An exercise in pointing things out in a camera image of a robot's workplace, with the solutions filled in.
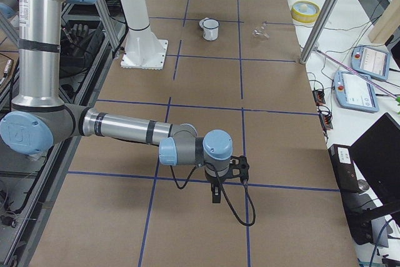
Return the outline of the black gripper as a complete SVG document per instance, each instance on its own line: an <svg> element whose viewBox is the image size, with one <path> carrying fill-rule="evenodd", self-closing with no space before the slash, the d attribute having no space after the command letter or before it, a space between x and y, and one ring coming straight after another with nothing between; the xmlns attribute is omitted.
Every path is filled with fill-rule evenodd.
<svg viewBox="0 0 400 267"><path fill-rule="evenodd" d="M211 183L212 203L220 203L221 191L218 183L224 182L224 176L226 175L226 170L217 171L218 176L216 176L215 170L213 170L212 166L210 165L205 165L204 170L206 179Z"/></svg>

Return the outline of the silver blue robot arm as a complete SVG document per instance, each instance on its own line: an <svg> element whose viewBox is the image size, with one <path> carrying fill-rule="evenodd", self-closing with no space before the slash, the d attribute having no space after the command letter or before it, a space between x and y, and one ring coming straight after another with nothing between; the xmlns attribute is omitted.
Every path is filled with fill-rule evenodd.
<svg viewBox="0 0 400 267"><path fill-rule="evenodd" d="M34 155L73 136L101 136L159 149L166 166L203 167L212 200L226 198L223 183L233 178L231 136L215 129L200 137L190 124L169 124L65 103L59 97L61 16L65 2L97 0L19 0L19 92L1 120L1 138L15 152Z"/></svg>

